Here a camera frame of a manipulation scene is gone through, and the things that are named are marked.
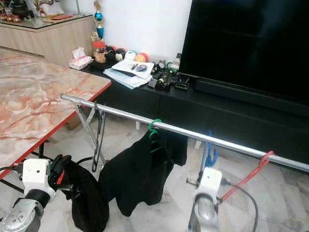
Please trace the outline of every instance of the green hanger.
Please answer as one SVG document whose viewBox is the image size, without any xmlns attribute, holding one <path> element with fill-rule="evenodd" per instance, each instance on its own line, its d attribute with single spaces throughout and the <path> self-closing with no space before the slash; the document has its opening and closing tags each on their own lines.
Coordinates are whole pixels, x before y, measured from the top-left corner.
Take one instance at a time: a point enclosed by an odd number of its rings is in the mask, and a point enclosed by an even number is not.
<svg viewBox="0 0 309 232">
<path fill-rule="evenodd" d="M 152 121 L 152 122 L 149 124 L 148 130 L 151 131 L 151 133 L 150 133 L 150 135 L 149 135 L 149 138 L 150 138 L 151 140 L 152 140 L 152 136 L 153 136 L 154 134 L 159 134 L 159 132 L 158 132 L 156 129 L 153 128 L 153 124 L 154 124 L 155 122 L 162 122 L 162 121 L 161 121 L 160 119 L 156 119 L 156 120 Z M 155 151 L 157 151 L 157 150 L 159 150 L 159 149 L 161 149 L 161 148 L 162 148 L 162 147 L 160 146 L 160 147 L 156 148 L 155 150 L 152 150 L 150 153 L 153 153 L 153 152 L 155 152 Z"/>
</svg>

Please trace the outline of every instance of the black tv cabinet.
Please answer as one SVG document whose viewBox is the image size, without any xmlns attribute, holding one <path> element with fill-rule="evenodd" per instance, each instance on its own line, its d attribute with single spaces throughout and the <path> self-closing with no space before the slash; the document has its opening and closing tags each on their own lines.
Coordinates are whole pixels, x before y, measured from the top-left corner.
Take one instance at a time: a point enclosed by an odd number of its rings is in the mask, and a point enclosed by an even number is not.
<svg viewBox="0 0 309 232">
<path fill-rule="evenodd" d="M 100 70 L 81 71 L 107 77 Z M 309 164 L 309 118 L 212 94 L 143 85 L 134 90 L 112 80 L 98 103 Z"/>
</svg>

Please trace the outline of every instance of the marble table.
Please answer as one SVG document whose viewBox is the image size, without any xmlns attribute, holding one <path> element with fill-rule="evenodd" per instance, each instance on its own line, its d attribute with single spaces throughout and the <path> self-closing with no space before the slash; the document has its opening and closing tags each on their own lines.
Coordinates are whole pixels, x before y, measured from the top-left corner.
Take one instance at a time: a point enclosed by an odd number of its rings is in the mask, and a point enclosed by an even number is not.
<svg viewBox="0 0 309 232">
<path fill-rule="evenodd" d="M 91 101 L 110 85 L 103 77 L 0 51 L 0 167 L 22 161 L 76 114 L 62 93 Z"/>
</svg>

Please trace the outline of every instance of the wooden cabinet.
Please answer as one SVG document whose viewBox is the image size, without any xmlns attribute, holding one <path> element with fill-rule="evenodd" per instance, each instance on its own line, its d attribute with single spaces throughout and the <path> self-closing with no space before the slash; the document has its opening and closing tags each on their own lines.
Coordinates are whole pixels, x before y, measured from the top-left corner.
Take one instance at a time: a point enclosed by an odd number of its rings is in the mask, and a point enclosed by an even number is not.
<svg viewBox="0 0 309 232">
<path fill-rule="evenodd" d="M 92 15 L 79 16 L 57 24 L 37 25 L 36 20 L 8 23 L 0 21 L 0 46 L 43 56 L 46 61 L 68 66 L 72 50 L 84 47 L 91 55 L 90 35 L 95 30 Z"/>
</svg>

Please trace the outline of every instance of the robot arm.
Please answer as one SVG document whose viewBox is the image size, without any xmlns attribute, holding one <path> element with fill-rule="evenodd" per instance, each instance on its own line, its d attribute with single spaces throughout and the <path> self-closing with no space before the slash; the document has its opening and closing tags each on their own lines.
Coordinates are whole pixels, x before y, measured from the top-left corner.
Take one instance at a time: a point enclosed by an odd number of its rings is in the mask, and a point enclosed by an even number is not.
<svg viewBox="0 0 309 232">
<path fill-rule="evenodd" d="M 189 232 L 218 232 L 217 193 L 222 173 L 205 168 L 194 192 L 194 204 L 189 221 Z"/>
<path fill-rule="evenodd" d="M 19 198 L 3 218 L 0 232 L 37 232 L 44 208 L 55 198 L 56 184 L 71 156 L 57 156 L 53 163 L 47 159 L 27 159 L 23 164 L 25 198 Z"/>
</svg>

